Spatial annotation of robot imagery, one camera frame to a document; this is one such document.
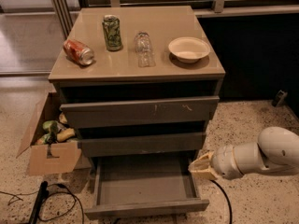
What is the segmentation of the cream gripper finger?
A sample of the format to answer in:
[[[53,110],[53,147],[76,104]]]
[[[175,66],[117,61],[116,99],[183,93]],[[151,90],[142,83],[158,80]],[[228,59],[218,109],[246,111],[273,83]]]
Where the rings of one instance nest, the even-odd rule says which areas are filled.
[[[194,177],[204,178],[207,180],[216,180],[217,174],[212,167],[212,156],[213,151],[200,156],[189,165],[188,171]]]

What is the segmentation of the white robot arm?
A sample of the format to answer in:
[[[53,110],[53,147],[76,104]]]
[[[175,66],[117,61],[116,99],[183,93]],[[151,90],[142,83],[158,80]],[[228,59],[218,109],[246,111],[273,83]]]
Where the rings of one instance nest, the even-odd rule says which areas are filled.
[[[280,127],[265,128],[256,142],[224,146],[193,161],[192,175],[216,180],[242,178],[247,174],[283,176],[299,173],[299,136]]]

